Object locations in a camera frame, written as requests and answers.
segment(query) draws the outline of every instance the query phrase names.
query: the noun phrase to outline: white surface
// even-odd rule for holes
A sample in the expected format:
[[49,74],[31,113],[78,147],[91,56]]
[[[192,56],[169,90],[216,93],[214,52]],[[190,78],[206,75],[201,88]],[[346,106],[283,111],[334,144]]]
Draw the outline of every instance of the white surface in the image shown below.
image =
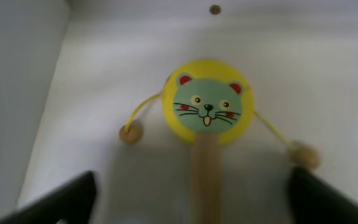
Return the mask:
[[69,14],[62,0],[0,0],[0,218],[19,198]]
[[[95,223],[183,223],[188,149],[160,102],[118,142],[132,110],[195,58],[243,71],[257,109],[314,144],[317,174],[358,202],[358,1],[78,1],[30,160],[21,204],[88,169],[99,174]],[[255,121],[226,147],[225,223],[288,223],[288,158]]]

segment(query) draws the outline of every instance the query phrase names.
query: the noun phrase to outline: cat face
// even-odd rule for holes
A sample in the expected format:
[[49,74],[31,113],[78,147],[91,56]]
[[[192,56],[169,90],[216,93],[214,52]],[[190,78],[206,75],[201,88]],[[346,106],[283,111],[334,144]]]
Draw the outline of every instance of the cat face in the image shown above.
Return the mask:
[[173,100],[175,116],[196,133],[223,133],[241,117],[244,89],[237,82],[223,83],[182,73],[177,78],[177,87]]

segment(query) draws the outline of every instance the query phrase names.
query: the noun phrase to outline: wooden handle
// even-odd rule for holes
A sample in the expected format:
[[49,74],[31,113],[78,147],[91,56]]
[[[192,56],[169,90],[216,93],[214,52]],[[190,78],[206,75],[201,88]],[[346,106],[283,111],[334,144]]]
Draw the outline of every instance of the wooden handle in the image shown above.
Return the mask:
[[198,134],[191,150],[191,195],[195,223],[221,223],[222,151],[217,134]]

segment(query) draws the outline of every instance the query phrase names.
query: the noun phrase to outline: cat eye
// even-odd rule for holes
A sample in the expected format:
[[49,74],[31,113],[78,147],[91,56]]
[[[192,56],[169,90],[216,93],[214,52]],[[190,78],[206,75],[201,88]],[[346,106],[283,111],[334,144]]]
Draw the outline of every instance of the cat eye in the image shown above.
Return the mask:
[[221,100],[221,103],[219,104],[219,107],[222,110],[227,110],[227,109],[229,109],[229,102],[227,100]]
[[198,95],[194,95],[194,96],[192,96],[191,97],[191,104],[192,105],[200,105],[200,103],[201,103],[201,98],[200,98],[200,96],[198,96]]

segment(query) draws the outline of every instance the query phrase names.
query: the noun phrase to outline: cat nose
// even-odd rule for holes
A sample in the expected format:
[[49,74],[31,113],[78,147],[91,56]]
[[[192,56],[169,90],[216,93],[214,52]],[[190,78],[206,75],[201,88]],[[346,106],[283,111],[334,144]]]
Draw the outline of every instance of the cat nose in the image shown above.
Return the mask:
[[212,105],[204,105],[204,108],[206,110],[208,110],[208,111],[211,111],[214,108],[214,106],[212,106]]

